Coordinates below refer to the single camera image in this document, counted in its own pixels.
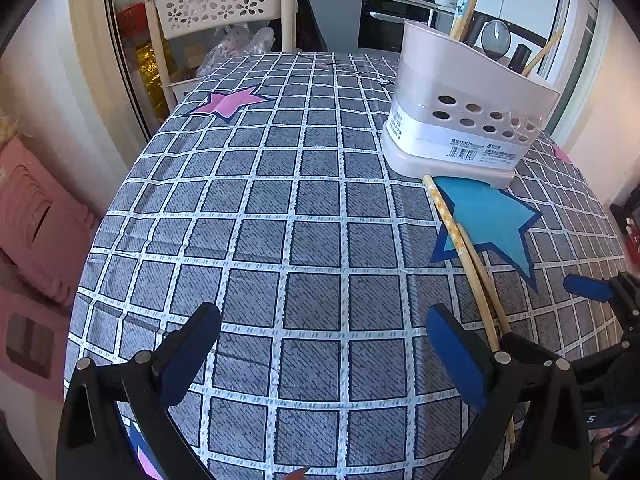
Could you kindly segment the wooden chopstick in holder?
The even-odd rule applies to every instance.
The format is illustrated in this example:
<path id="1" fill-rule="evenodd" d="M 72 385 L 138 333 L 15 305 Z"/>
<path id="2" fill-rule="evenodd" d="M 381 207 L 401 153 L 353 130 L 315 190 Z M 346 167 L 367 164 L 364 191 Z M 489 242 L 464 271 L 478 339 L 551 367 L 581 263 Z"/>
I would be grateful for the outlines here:
<path id="1" fill-rule="evenodd" d="M 549 53 L 549 51 L 561 39 L 563 32 L 564 28 L 558 29 L 547 41 L 547 43 L 541 48 L 541 50 L 533 57 L 533 59 L 528 62 L 528 64 L 523 68 L 521 72 L 521 75 L 523 77 L 527 77 L 530 72 L 537 66 L 537 64 Z"/>

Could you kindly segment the pink cardboard box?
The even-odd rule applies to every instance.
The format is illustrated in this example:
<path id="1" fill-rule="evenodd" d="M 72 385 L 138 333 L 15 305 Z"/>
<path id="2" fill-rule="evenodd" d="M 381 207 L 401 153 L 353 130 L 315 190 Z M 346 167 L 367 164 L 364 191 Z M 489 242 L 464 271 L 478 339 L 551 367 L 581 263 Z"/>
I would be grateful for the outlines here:
<path id="1" fill-rule="evenodd" d="M 100 219 L 20 139 L 1 149 L 1 251 L 38 294 L 1 287 L 1 370 L 60 402 L 66 335 Z"/>

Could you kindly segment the pink paper star right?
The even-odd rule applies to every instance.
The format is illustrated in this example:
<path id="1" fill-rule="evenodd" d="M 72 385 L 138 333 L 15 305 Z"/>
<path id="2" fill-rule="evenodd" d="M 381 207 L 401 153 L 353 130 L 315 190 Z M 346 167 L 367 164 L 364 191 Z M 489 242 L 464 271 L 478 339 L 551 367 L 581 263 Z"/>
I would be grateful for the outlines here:
<path id="1" fill-rule="evenodd" d="M 570 158 L 567 156 L 567 154 L 562 150 L 562 148 L 558 144 L 556 143 L 553 144 L 552 148 L 553 148 L 553 154 L 557 159 L 562 160 L 562 162 L 565 162 L 566 164 L 569 164 L 569 165 L 572 164 L 572 161 L 570 160 Z"/>

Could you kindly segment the plain wooden chopstick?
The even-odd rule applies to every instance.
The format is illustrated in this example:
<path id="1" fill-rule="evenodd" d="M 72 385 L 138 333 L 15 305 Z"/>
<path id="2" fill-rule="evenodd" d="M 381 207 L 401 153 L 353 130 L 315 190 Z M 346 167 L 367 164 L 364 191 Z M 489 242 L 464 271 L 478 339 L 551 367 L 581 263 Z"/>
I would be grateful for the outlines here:
<path id="1" fill-rule="evenodd" d="M 464 240 L 464 244 L 466 248 L 468 248 L 468 251 L 474 263 L 476 272 L 480 277 L 480 281 L 483 283 L 485 292 L 487 292 L 490 304 L 494 308 L 495 314 L 497 315 L 501 333 L 503 334 L 510 333 L 511 326 L 508 319 L 506 318 L 506 312 L 504 312 L 502 302 L 500 301 L 499 296 L 497 294 L 496 286 L 494 282 L 491 281 L 491 277 L 489 276 L 488 271 L 485 269 L 484 264 L 482 263 L 482 259 L 480 258 L 480 255 L 476 251 L 472 243 L 472 240 L 470 239 L 469 235 L 466 234 L 464 227 L 462 226 L 461 223 L 458 223 L 457 227 L 461 233 L 461 236 Z"/>

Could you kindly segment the grey checked tablecloth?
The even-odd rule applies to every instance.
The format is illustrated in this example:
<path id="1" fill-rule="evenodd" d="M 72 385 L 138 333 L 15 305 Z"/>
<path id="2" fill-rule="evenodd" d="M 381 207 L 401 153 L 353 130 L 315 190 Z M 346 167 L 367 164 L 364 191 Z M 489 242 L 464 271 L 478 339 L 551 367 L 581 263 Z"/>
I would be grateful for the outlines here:
<path id="1" fill-rule="evenodd" d="M 428 339 L 435 304 L 483 335 L 422 181 L 385 160 L 389 56 L 217 65 L 127 174 L 88 253 L 64 386 L 82 358 L 153 351 L 203 303 L 218 340 L 168 408 L 214 479 L 433 479 L 475 418 Z M 270 102 L 186 116 L 209 92 Z"/>

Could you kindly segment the blue paper star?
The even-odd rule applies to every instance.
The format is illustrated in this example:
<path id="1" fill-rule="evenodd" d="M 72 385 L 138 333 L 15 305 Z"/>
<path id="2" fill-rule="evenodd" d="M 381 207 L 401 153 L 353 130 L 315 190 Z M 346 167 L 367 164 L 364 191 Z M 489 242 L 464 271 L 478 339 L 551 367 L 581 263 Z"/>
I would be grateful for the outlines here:
<path id="1" fill-rule="evenodd" d="M 434 182 L 476 251 L 494 252 L 536 292 L 534 263 L 525 234 L 541 219 L 541 212 L 505 190 L 480 181 L 439 177 Z"/>

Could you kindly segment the dotted wooden chopstick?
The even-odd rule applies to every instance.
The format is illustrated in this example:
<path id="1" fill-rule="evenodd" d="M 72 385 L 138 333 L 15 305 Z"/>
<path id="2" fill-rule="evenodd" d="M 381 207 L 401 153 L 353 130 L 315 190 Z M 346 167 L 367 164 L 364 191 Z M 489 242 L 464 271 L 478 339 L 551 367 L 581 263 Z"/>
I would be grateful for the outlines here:
<path id="1" fill-rule="evenodd" d="M 457 227 L 458 222 L 454 220 L 454 216 L 451 214 L 442 193 L 439 191 L 435 181 L 428 174 L 422 178 L 422 182 L 426 187 L 427 193 L 430 194 L 432 201 L 442 219 L 446 231 L 451 238 L 454 249 L 458 255 L 458 258 L 462 264 L 462 268 L 466 277 L 468 278 L 473 297 L 475 299 L 478 312 L 480 312 L 480 319 L 482 320 L 485 334 L 488 339 L 489 348 L 492 352 L 497 352 L 501 349 L 498 332 L 494 323 L 495 314 L 494 308 L 490 304 L 487 292 L 485 292 L 483 283 L 480 281 L 474 263 L 471 259 L 468 248 L 464 244 L 464 240 Z"/>

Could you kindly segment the pink paper star left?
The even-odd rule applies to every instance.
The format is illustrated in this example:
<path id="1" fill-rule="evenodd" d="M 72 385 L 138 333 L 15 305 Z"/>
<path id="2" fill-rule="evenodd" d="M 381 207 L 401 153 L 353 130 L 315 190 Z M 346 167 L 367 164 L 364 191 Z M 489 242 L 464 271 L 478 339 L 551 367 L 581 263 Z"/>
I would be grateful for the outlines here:
<path id="1" fill-rule="evenodd" d="M 271 98 L 261 96 L 257 90 L 258 87 L 253 86 L 230 93 L 209 92 L 201 104 L 186 112 L 186 116 L 214 115 L 224 122 L 230 122 L 241 108 L 271 101 Z"/>

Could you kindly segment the white perforated chair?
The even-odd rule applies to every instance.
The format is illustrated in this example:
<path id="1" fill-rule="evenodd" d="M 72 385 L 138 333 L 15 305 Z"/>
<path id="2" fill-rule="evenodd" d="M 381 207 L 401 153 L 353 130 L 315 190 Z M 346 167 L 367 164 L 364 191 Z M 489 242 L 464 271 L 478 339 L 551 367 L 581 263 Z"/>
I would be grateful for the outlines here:
<path id="1" fill-rule="evenodd" d="M 281 50 L 296 49 L 297 0 L 146 0 L 144 6 L 160 83 L 170 110 L 178 105 L 177 84 L 168 70 L 164 40 L 220 26 L 278 20 Z"/>

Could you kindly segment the pink paper star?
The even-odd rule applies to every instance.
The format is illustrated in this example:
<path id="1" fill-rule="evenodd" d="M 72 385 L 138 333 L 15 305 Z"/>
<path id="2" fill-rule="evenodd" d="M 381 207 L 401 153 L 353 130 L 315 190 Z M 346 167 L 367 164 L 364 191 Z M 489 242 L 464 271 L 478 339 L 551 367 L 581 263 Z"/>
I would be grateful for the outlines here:
<path id="1" fill-rule="evenodd" d="M 230 122 L 241 108 L 271 101 L 271 98 L 261 96 L 257 90 L 258 87 L 253 86 L 230 93 L 209 92 L 201 104 L 186 112 L 186 116 L 214 115 L 224 122 Z"/>
<path id="2" fill-rule="evenodd" d="M 567 156 L 567 154 L 562 150 L 562 148 L 558 144 L 556 143 L 553 144 L 552 148 L 553 148 L 553 154 L 557 159 L 562 160 L 562 162 L 565 162 L 566 164 L 569 164 L 569 165 L 572 164 L 572 161 L 570 160 L 570 158 Z"/>

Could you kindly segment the orange paper star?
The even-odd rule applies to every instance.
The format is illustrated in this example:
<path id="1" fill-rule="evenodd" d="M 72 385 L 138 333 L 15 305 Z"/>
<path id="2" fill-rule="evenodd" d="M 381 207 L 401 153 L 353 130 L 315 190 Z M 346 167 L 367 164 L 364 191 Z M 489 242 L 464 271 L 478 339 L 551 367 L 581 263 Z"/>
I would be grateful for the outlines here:
<path id="1" fill-rule="evenodd" d="M 305 480 L 305 474 L 308 467 L 303 467 L 289 472 L 283 477 L 283 480 Z"/>

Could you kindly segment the blue patterned wooden chopstick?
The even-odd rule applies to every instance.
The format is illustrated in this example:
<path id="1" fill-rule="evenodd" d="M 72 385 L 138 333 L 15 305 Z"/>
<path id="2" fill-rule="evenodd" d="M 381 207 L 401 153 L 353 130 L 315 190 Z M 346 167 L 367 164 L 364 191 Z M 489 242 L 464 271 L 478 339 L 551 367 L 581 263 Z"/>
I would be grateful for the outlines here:
<path id="1" fill-rule="evenodd" d="M 461 0 L 454 14 L 454 22 L 450 30 L 450 38 L 462 41 L 471 23 L 477 0 Z"/>

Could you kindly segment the black built-in oven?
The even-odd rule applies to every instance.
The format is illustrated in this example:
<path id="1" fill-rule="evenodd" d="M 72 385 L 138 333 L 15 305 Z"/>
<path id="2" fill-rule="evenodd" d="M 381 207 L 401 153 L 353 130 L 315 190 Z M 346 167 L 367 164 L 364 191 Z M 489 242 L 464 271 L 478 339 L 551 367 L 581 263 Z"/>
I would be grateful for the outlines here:
<path id="1" fill-rule="evenodd" d="M 362 0 L 358 48 L 399 53 L 405 21 L 435 26 L 438 12 L 394 0 Z"/>

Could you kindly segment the white plastic utensil holder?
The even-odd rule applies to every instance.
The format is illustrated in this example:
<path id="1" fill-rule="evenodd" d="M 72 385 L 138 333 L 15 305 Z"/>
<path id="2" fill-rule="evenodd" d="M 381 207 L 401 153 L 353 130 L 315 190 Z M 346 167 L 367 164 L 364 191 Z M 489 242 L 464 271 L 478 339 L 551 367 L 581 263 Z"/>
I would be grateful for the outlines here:
<path id="1" fill-rule="evenodd" d="M 507 188 L 560 97 L 547 81 L 408 21 L 381 133 L 388 166 L 421 179 L 450 177 Z"/>

